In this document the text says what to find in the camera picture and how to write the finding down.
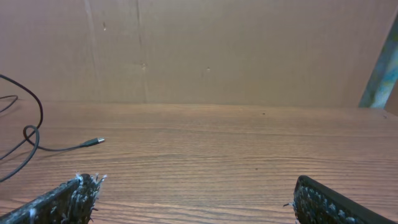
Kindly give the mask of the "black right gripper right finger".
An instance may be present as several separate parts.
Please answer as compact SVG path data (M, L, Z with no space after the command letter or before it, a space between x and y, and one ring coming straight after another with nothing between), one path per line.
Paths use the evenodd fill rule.
M287 205L299 224L396 224L306 175L298 177Z

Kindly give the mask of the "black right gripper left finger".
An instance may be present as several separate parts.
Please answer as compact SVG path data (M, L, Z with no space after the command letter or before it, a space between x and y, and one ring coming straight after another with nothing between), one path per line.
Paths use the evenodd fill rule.
M88 224L106 175L78 174L35 200L1 216L1 224Z

